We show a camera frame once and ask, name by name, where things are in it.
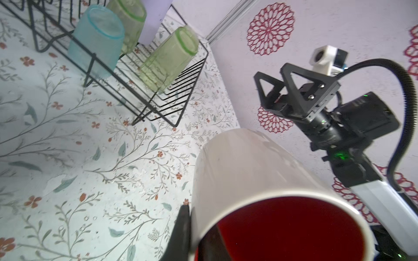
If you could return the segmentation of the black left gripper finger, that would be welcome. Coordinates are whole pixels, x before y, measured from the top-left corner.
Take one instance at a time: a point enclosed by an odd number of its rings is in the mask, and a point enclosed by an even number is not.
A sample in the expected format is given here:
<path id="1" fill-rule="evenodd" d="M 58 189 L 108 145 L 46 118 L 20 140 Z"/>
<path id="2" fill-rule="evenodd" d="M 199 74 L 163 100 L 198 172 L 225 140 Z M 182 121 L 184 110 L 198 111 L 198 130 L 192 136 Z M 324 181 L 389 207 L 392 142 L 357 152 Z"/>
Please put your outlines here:
<path id="1" fill-rule="evenodd" d="M 190 249 L 191 216 L 189 205 L 182 205 L 160 261 L 187 261 Z"/>

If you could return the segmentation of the red white mug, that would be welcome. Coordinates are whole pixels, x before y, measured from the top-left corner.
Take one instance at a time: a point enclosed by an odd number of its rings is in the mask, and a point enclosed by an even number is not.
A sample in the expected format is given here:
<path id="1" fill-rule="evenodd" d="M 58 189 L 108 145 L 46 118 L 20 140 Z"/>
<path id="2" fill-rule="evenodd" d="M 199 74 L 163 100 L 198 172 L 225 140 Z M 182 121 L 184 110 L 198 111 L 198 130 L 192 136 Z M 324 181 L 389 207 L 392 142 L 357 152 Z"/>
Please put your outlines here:
<path id="1" fill-rule="evenodd" d="M 232 129 L 196 161 L 190 253 L 219 229 L 234 261 L 371 261 L 362 215 L 265 134 Z"/>

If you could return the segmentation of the green transparent cup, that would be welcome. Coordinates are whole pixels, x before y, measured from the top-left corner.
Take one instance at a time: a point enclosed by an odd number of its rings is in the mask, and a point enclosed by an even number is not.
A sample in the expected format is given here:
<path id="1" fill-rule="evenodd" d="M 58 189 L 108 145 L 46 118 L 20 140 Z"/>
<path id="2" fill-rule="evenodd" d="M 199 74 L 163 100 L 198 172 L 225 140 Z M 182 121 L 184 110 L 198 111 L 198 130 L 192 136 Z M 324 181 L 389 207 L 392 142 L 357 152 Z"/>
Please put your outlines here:
<path id="1" fill-rule="evenodd" d="M 106 5 L 118 16 L 125 28 L 122 54 L 132 52 L 143 31 L 147 18 L 146 8 L 141 0 L 112 0 Z"/>
<path id="2" fill-rule="evenodd" d="M 199 39 L 190 26 L 179 27 L 139 67 L 139 79 L 153 92 L 169 87 L 196 56 Z"/>

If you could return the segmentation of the lavender plastic cup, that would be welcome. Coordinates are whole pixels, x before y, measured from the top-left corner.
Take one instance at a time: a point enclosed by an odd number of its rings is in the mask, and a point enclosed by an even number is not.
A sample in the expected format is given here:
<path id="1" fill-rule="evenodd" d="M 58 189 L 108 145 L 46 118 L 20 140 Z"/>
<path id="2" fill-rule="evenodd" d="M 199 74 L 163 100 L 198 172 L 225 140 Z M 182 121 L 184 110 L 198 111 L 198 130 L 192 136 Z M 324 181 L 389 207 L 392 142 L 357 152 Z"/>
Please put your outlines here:
<path id="1" fill-rule="evenodd" d="M 143 45 L 150 45 L 173 0 L 144 0 L 142 3 L 147 11 L 147 17 L 138 42 Z"/>

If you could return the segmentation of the teal transparent cup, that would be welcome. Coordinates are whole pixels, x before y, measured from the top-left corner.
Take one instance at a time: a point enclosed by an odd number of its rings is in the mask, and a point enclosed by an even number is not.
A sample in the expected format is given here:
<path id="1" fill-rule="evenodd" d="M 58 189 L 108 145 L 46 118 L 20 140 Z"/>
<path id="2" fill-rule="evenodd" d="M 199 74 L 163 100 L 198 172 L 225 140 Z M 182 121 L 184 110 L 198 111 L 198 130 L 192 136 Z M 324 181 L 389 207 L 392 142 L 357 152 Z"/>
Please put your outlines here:
<path id="1" fill-rule="evenodd" d="M 90 74 L 96 79 L 108 78 L 116 67 L 125 38 L 124 25 L 118 16 L 106 7 L 91 5 L 72 35 L 80 44 L 72 40 L 68 56 L 87 71 L 95 53 L 104 65 L 94 62 Z"/>

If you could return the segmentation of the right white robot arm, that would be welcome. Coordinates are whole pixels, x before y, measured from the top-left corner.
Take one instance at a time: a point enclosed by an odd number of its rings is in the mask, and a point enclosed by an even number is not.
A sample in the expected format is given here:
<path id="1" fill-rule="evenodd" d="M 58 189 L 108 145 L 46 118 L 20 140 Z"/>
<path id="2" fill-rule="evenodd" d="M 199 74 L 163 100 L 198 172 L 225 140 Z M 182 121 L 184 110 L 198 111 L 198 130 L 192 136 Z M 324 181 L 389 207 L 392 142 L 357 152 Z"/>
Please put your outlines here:
<path id="1" fill-rule="evenodd" d="M 379 66 L 398 79 L 405 100 L 405 119 L 399 123 L 390 108 L 373 92 L 332 112 L 326 106 L 340 98 L 339 80 L 357 70 Z M 395 179 L 395 169 L 411 143 L 418 122 L 418 97 L 408 72 L 388 59 L 371 59 L 327 76 L 285 64 L 282 79 L 262 72 L 254 76 L 262 107 L 289 119 L 310 139 L 313 151 L 324 150 L 339 181 L 353 192 L 378 219 L 378 260 L 403 260 L 418 255 L 418 208 Z M 377 138 L 402 128 L 398 146 L 381 175 L 365 154 Z"/>

